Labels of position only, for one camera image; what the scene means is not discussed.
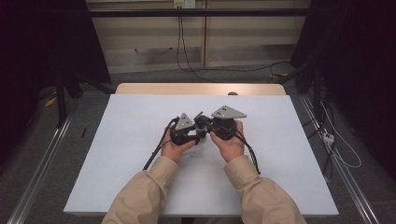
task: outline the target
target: black curtain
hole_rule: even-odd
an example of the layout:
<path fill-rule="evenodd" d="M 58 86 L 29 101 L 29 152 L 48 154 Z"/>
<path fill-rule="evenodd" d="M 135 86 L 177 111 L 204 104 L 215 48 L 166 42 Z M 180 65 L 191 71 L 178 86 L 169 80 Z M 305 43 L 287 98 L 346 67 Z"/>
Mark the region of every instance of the black curtain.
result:
<path fill-rule="evenodd" d="M 1 1 L 0 162 L 21 139 L 39 90 L 54 86 L 57 73 L 65 83 L 79 82 L 73 72 L 110 82 L 92 19 L 83 15 L 87 11 L 85 0 Z"/>
<path fill-rule="evenodd" d="M 394 4 L 384 0 L 351 0 L 345 4 L 346 11 L 340 14 L 319 71 L 370 153 L 396 179 Z M 327 24 L 312 18 L 306 22 L 292 59 L 296 66 L 312 48 L 309 39 L 315 42 L 316 30 Z"/>

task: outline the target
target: beige sleeve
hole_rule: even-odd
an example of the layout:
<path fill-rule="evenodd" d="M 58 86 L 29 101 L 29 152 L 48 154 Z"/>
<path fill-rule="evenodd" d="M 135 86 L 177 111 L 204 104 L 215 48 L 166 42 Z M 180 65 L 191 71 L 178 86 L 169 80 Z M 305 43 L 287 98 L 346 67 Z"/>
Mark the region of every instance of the beige sleeve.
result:
<path fill-rule="evenodd" d="M 174 161 L 157 158 L 149 171 L 137 173 L 120 191 L 102 223 L 157 223 L 176 172 Z"/>
<path fill-rule="evenodd" d="M 233 159 L 224 170 L 241 196 L 245 224 L 306 223 L 289 194 L 273 180 L 261 178 L 248 156 Z"/>

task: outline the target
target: white tabletop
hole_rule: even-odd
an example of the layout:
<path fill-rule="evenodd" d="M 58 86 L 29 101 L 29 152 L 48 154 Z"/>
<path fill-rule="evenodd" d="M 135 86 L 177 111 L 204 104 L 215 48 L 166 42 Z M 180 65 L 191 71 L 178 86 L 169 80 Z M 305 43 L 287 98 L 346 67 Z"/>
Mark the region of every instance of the white tabletop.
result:
<path fill-rule="evenodd" d="M 112 95 L 64 209 L 104 215 L 121 188 L 141 171 L 166 124 L 185 112 L 210 114 L 228 105 L 245 114 L 244 132 L 262 176 L 275 180 L 305 216 L 337 215 L 332 195 L 289 96 Z M 189 149 L 170 186 L 164 216 L 239 216 L 240 199 L 210 137 Z"/>

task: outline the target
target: gray triangular bracket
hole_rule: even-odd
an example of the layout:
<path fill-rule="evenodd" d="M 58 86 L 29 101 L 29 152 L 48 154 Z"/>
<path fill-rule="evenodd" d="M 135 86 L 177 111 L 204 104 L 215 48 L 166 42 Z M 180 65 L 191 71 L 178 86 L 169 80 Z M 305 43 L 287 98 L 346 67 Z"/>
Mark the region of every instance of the gray triangular bracket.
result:
<path fill-rule="evenodd" d="M 180 116 L 180 119 L 178 120 L 175 130 L 183 130 L 183 129 L 188 129 L 194 126 L 194 122 L 185 114 L 182 113 Z"/>
<path fill-rule="evenodd" d="M 212 116 L 218 119 L 239 119 L 245 118 L 247 115 L 227 105 L 224 105 L 215 112 L 213 112 Z"/>

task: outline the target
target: metal rail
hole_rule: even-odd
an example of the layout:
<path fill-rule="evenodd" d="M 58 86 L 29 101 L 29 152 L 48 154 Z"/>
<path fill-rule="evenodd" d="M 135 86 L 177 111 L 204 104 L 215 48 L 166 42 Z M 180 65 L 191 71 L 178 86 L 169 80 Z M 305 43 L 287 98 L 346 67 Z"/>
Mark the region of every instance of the metal rail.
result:
<path fill-rule="evenodd" d="M 69 124 L 75 115 L 77 108 L 78 108 L 78 100 L 76 100 L 76 104 L 72 108 L 69 116 L 66 118 L 66 121 L 62 125 L 62 127 L 56 129 L 55 134 L 52 137 L 52 140 L 47 147 L 47 150 L 41 159 L 40 164 L 38 165 L 37 169 L 35 170 L 35 174 L 33 175 L 32 179 L 30 180 L 27 188 L 25 189 L 24 193 L 22 194 L 20 200 L 18 201 L 14 211 L 11 214 L 7 224 L 22 224 L 29 211 L 32 207 L 35 197 L 37 193 L 40 191 L 41 186 L 47 176 L 47 172 L 50 169 L 50 165 L 52 164 L 53 159 L 55 158 L 56 152 L 59 146 L 64 139 L 64 135 L 67 132 Z"/>
<path fill-rule="evenodd" d="M 313 105 L 311 101 L 309 99 L 305 99 L 303 96 L 300 96 L 300 98 L 301 101 L 303 102 L 303 105 L 305 107 L 305 110 L 309 118 L 312 119 L 315 128 L 318 130 L 319 124 L 314 115 Z M 330 153 L 331 149 L 328 145 L 326 145 L 326 150 L 328 151 L 328 153 Z M 334 147 L 333 151 L 337 153 L 338 156 L 341 158 L 341 155 L 336 147 Z M 374 224 L 374 223 L 378 224 L 379 221 L 375 215 L 374 209 L 372 208 L 366 196 L 364 195 L 363 191 L 361 190 L 361 187 L 359 187 L 358 182 L 355 180 L 352 173 L 350 173 L 348 167 L 345 164 L 343 164 L 341 161 L 339 161 L 337 158 L 335 158 L 333 154 L 332 154 L 332 161 L 339 175 L 341 176 L 344 185 L 346 186 L 346 189 L 349 192 L 350 197 L 352 198 L 352 201 L 354 202 L 359 212 L 361 213 L 361 217 L 363 218 L 364 222 L 367 224 Z"/>

